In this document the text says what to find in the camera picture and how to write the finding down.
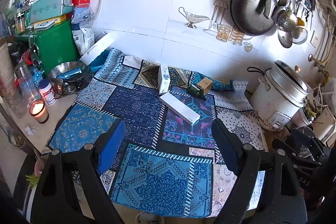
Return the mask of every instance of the lit candle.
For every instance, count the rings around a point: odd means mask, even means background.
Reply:
[[[45,123],[49,119],[49,112],[45,107],[45,102],[41,99],[35,100],[30,108],[29,114],[33,116],[39,123]]]

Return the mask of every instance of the hanging utensil rack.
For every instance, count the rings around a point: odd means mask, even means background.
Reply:
[[[212,13],[209,27],[207,29],[203,29],[203,31],[215,37],[217,35],[217,25],[222,24],[228,4],[225,0],[216,0],[213,5],[215,8]]]

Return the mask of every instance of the crumpled paper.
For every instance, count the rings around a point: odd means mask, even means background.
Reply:
[[[35,135],[35,127],[34,126],[28,126],[25,129],[26,129],[26,133],[29,136],[34,136]]]

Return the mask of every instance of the green box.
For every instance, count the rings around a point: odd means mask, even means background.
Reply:
[[[71,31],[71,21],[65,21],[47,30],[28,30],[15,35],[15,41],[28,41],[31,60],[35,67],[43,69],[45,76],[61,63],[80,58]]]

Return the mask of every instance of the patterned tablecloth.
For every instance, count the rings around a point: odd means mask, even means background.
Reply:
[[[163,216],[217,216],[236,176],[227,169],[211,133],[219,118],[243,143],[264,149],[258,115],[244,96],[245,82],[213,79],[206,100],[186,91],[205,75],[168,67],[170,92],[200,115],[193,126],[159,101],[159,64],[128,63],[112,49],[104,66],[59,121],[44,153],[79,150],[109,130],[116,117],[126,132],[113,164],[100,179],[111,201]],[[257,207],[264,172],[259,172],[249,209]]]

